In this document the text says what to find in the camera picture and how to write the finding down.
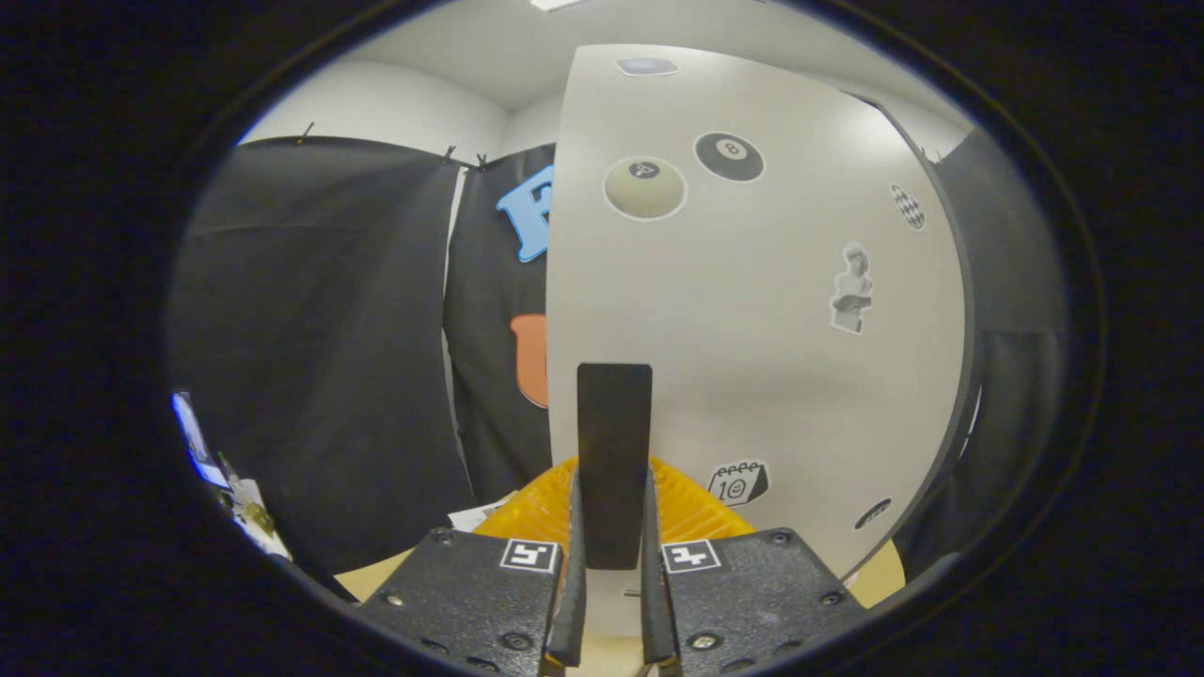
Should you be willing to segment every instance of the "small black circle sticker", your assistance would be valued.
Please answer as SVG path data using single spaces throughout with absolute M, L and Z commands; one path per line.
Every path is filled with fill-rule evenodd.
M 734 134 L 703 134 L 694 143 L 694 154 L 707 171 L 728 181 L 754 181 L 765 172 L 761 152 Z
M 661 173 L 661 167 L 656 166 L 656 163 L 639 160 L 638 163 L 631 163 L 627 171 L 636 178 L 655 178 L 656 175 Z

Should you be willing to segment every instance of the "white board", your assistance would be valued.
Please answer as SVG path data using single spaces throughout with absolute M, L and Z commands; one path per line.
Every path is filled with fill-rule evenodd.
M 632 76 L 622 59 L 677 71 Z M 760 154 L 756 178 L 703 165 L 725 137 L 739 141 L 728 159 Z M 612 170 L 622 190 L 639 173 L 667 176 L 663 193 L 683 200 L 610 199 Z M 721 176 L 732 171 L 734 181 Z M 742 517 L 797 530 L 840 577 L 872 554 L 940 452 L 966 334 L 948 218 L 877 108 L 710 52 L 582 47 L 561 112 L 549 237 L 554 461 L 577 454 L 577 365 L 647 363 L 653 455 L 704 488 L 734 463 L 726 477 L 748 479 L 745 496 L 755 477 L 739 463 L 759 461 L 768 490 L 737 505 Z M 849 273 L 850 243 L 868 255 L 867 273 Z M 869 307 L 836 318 L 833 299 L 858 292 Z M 855 529 L 884 499 L 890 507 Z M 591 606 L 612 596 L 592 581 Z

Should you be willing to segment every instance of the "black curtain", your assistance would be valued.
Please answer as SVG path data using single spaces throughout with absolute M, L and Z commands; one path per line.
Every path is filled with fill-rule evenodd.
M 439 338 L 458 171 L 368 141 L 248 143 L 179 251 L 175 385 L 311 572 L 396 554 L 473 504 Z
M 455 411 L 478 499 L 519 489 L 551 465 L 548 410 L 518 387 L 514 317 L 544 313 L 548 254 L 521 261 L 497 201 L 553 163 L 553 145 L 470 170 L 448 254 L 443 328 Z M 531 187 L 538 198 L 539 187 Z

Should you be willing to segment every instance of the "8 ball sticker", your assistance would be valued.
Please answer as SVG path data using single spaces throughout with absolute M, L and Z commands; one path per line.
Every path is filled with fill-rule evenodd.
M 755 181 L 765 173 L 765 158 L 748 140 L 712 131 L 694 142 L 694 154 L 710 173 L 727 181 Z

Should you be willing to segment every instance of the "billiard ball sticker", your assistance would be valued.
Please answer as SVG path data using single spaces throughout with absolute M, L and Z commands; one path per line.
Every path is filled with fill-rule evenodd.
M 765 173 L 765 158 L 746 139 L 726 131 L 703 134 L 694 142 L 694 154 L 710 173 L 745 183 Z
M 650 157 L 626 158 L 612 165 L 602 192 L 614 211 L 639 222 L 668 218 L 685 205 L 686 199 L 681 172 Z

